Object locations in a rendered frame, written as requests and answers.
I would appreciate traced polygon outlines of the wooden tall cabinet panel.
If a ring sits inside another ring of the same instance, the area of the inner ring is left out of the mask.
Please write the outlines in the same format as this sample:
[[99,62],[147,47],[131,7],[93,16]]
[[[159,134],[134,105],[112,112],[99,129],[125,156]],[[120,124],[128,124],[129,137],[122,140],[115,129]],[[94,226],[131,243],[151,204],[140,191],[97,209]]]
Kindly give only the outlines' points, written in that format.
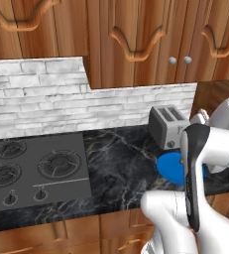
[[208,115],[229,97],[229,80],[202,81],[197,84],[190,112],[192,118],[199,109],[205,109]]

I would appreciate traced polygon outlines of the wooden carved cupboard door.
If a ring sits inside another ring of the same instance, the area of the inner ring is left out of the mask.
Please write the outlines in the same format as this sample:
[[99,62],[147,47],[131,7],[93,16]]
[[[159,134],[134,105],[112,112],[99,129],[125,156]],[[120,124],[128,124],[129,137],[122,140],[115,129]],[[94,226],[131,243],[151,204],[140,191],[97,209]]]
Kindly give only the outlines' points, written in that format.
[[102,84],[173,83],[186,7],[187,0],[100,0]]
[[0,0],[0,60],[57,57],[54,6],[61,0]]
[[179,56],[182,82],[229,80],[229,0],[188,0]]

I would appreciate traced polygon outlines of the blue round plate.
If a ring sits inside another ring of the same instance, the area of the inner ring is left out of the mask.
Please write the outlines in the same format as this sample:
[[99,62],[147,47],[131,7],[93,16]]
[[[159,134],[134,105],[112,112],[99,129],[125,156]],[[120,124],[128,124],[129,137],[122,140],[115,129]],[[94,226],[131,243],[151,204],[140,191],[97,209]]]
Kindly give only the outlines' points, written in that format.
[[184,184],[184,165],[180,163],[181,158],[181,152],[169,152],[159,156],[156,161],[159,174],[180,186]]

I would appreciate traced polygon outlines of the wooden drawer front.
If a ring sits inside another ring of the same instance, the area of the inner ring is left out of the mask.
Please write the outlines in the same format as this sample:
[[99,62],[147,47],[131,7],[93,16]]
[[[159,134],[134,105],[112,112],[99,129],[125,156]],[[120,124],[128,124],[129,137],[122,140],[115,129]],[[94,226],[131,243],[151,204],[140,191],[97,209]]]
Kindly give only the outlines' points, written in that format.
[[[152,231],[123,235],[115,238],[104,239],[101,243],[101,254],[141,254],[144,245],[150,240],[153,235]],[[141,239],[141,242],[136,242],[119,251],[118,248],[126,242],[133,239]]]
[[[139,208],[115,211],[99,215],[100,232],[103,239],[153,231],[153,223]],[[152,226],[131,228],[130,224],[152,224]]]
[[100,254],[98,216],[0,231],[0,250],[27,246],[16,254]]

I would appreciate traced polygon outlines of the dark grey gas hob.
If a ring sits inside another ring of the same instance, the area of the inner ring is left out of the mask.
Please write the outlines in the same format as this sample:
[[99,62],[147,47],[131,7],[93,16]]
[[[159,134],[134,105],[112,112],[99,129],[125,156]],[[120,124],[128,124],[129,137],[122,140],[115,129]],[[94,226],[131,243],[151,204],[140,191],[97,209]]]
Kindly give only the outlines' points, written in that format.
[[[34,200],[39,187],[48,192],[43,201]],[[7,206],[10,190],[18,201]],[[90,196],[80,133],[0,139],[0,211]]]

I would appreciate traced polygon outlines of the black hob knob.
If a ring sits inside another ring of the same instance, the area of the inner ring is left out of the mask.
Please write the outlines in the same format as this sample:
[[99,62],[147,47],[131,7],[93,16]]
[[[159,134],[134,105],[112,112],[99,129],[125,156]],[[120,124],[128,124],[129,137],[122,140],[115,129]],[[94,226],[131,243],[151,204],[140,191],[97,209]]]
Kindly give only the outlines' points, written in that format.
[[34,195],[35,201],[43,201],[48,197],[48,192],[43,187],[39,187],[38,191]]
[[18,196],[15,194],[14,190],[10,190],[9,194],[4,198],[3,204],[7,206],[12,206],[18,201]]

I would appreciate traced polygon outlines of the silver two-slot toaster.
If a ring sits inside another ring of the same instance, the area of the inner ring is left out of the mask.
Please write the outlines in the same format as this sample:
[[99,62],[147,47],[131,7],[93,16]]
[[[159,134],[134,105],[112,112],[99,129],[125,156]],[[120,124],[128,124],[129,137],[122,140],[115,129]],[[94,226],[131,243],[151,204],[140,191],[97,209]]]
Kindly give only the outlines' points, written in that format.
[[189,120],[174,106],[153,106],[149,114],[148,129],[162,150],[178,149],[181,132]]

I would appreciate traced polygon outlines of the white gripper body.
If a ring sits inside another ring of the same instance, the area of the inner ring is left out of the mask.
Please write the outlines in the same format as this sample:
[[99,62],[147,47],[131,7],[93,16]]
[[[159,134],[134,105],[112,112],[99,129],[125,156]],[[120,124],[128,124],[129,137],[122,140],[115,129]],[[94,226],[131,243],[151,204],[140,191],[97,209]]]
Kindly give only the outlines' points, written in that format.
[[209,120],[209,116],[205,109],[199,109],[198,112],[190,119],[190,123],[199,123],[203,125],[207,125]]

